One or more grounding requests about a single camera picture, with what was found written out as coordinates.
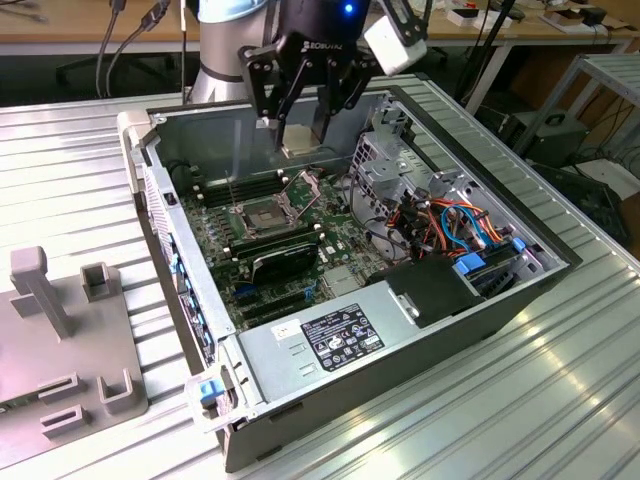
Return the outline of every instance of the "aluminum extrusion table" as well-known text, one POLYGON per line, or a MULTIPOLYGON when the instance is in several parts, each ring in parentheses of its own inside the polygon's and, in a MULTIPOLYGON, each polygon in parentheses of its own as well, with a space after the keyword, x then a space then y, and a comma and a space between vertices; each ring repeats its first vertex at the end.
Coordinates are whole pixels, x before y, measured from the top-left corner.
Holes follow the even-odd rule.
MULTIPOLYGON (((584 263, 492 338, 230 478, 638 478, 640 265, 433 84, 393 81, 584 263)), ((119 267, 151 400, 145 415, 1 478, 225 477, 215 436, 196 429, 181 393, 187 364, 116 134, 118 111, 178 101, 0 110, 1 287, 11 288, 4 259, 18 244, 43 245, 53 278, 97 260, 119 267)), ((416 142, 450 162, 426 137, 416 142)))
MULTIPOLYGON (((569 108, 571 115, 577 116, 580 110, 593 95, 599 85, 603 85, 636 107, 640 107, 640 55, 578 55, 549 94, 549 97, 538 110, 533 122, 522 133, 513 150, 522 154, 531 142, 536 132, 547 119, 551 110, 560 101, 565 92, 581 72, 591 77, 591 81, 580 93, 569 108)), ((618 142, 612 151, 615 158, 624 151, 625 146, 640 136, 640 123, 618 142)))

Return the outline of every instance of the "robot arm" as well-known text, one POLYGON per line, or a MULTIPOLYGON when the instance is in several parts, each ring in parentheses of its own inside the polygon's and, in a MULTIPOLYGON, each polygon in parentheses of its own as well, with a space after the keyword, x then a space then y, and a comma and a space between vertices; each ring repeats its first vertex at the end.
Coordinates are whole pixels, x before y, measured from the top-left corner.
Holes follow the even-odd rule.
POLYGON ((282 146, 287 115, 303 88, 318 87, 312 131, 322 143, 331 117, 356 105, 380 67, 392 75, 426 53, 428 15, 418 19, 407 0, 401 0, 400 11, 392 0, 379 2, 385 16, 365 34, 375 56, 357 45, 370 0, 282 0, 273 43, 240 49, 249 98, 260 117, 275 123, 276 148, 282 146))

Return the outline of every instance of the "warning label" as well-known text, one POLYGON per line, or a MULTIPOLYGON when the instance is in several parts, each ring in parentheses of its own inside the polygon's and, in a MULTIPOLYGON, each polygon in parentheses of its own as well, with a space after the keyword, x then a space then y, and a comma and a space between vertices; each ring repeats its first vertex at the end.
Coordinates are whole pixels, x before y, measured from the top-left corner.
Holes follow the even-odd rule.
POLYGON ((328 372, 384 347, 357 303, 301 326, 322 368, 328 372))

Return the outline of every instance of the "blue latch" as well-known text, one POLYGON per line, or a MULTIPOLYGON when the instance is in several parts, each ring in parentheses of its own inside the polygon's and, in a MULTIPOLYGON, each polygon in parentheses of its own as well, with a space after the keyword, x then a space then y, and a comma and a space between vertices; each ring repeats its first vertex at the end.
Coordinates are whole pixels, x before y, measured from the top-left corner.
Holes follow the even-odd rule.
POLYGON ((180 257, 178 257, 177 253, 174 253, 173 257, 171 257, 171 263, 169 264, 169 269, 171 270, 171 273, 176 273, 176 267, 178 266, 179 261, 180 261, 180 257))
POLYGON ((226 389, 220 378, 213 378, 200 384, 200 403, 210 403, 220 395, 223 395, 226 389))
POLYGON ((485 261, 482 260, 482 258, 480 258, 480 255, 478 255, 477 253, 468 253, 467 255, 458 257, 458 259, 456 260, 456 268, 463 275, 482 268, 485 265, 485 261))
POLYGON ((527 244, 524 243, 524 240, 518 237, 514 237, 511 243, 513 244, 513 248, 515 248, 518 253, 522 253, 522 251, 527 248, 527 244))

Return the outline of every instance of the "desk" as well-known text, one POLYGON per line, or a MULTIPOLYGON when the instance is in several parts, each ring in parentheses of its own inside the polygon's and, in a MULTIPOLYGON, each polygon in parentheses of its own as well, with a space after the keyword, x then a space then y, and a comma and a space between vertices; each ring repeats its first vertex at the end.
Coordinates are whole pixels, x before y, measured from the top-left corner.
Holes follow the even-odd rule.
MULTIPOLYGON (((469 113, 475 114, 485 95, 491 88, 498 72, 515 46, 526 45, 615 45, 613 53, 624 53, 634 39, 639 37, 637 32, 620 29, 611 32, 611 35, 595 32, 585 34, 566 34, 552 27, 540 19, 542 10, 518 6, 526 18, 522 22, 513 22, 511 27, 500 31, 494 45, 497 47, 487 68, 478 81, 473 93, 466 105, 469 113)), ((449 22, 445 13, 435 11, 429 23, 429 44, 432 46, 468 46, 473 45, 478 35, 478 30, 473 27, 461 28, 449 22)), ((586 93, 593 93, 593 85, 586 93)))
MULTIPOLYGON (((493 337, 233 478, 638 478, 640 264, 438 87, 407 76, 372 86, 391 82, 584 263, 493 337)), ((189 371, 117 139, 119 111, 179 102, 166 95, 0 110, 0 288, 13 288, 4 255, 16 225, 47 250, 52 279, 96 261, 118 267, 151 401, 143 416, 3 478, 227 478, 220 446, 198 431, 182 394, 189 371), (42 226, 54 220, 52 235, 42 226)), ((415 142, 440 167, 451 165, 427 135, 415 142)))
MULTIPOLYGON (((113 53, 139 25, 155 0, 129 0, 118 16, 107 52, 113 53)), ((0 13, 0 55, 95 55, 111 18, 108 0, 38 0, 48 24, 0 13)), ((162 21, 127 47, 127 53, 178 52, 182 48, 180 4, 172 2, 162 21)), ((198 22, 187 12, 187 50, 198 51, 198 22)))
MULTIPOLYGON (((0 14, 0 55, 63 55, 95 54, 111 15, 107 0, 40 0, 42 14, 49 17, 49 25, 40 25, 0 14)), ((120 15, 107 52, 113 52, 139 24, 149 9, 151 0, 129 0, 120 15)), ((511 49, 522 45, 615 45, 614 53, 623 53, 638 34, 619 30, 611 37, 604 34, 565 34, 540 20, 541 10, 525 7, 527 15, 521 23, 500 32, 494 52, 467 104, 467 111, 475 114, 502 68, 511 49)), ((377 17, 370 15, 368 23, 377 17)), ((196 19, 187 15, 187 49, 199 50, 200 31, 196 19)), ((433 47, 473 46, 478 37, 474 27, 461 28, 446 19, 444 11, 434 11, 429 24, 428 44, 433 47)), ((181 48, 180 15, 174 2, 162 22, 151 32, 127 48, 127 53, 176 52, 181 48)))

